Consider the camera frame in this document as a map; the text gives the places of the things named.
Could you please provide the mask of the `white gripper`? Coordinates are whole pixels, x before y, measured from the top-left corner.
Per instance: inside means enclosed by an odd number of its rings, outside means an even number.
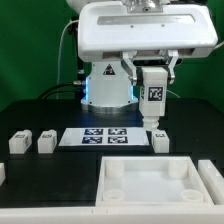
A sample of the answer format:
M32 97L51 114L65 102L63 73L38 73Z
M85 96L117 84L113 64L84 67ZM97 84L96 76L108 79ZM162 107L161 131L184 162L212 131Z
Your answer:
M173 84L179 56L206 57L217 41L208 8L196 4L165 5L158 13L130 13L119 1L96 2L86 5L79 17L79 57L96 62L118 60L121 54L121 66L133 86L137 85L133 54L143 60L168 50L168 80Z

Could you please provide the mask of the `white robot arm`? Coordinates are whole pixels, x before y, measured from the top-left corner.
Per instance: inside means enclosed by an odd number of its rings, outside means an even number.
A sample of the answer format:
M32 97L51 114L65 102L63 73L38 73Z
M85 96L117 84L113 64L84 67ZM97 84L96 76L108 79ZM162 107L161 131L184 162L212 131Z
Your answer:
M218 37L206 6L178 0L66 0L78 14L78 57L92 65L82 107L162 116L179 60L208 56Z

